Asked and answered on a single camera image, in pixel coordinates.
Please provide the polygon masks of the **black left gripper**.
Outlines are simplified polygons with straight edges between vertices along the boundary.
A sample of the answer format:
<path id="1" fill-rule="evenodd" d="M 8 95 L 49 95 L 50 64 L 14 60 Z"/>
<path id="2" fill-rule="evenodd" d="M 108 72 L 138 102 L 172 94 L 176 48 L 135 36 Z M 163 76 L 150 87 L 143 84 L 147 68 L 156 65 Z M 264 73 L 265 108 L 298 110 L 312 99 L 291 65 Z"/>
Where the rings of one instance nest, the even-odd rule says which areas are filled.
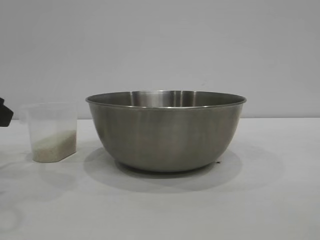
<path id="1" fill-rule="evenodd" d="M 0 98 L 0 127 L 8 127 L 13 115 L 14 112 L 5 106 L 5 100 Z"/>

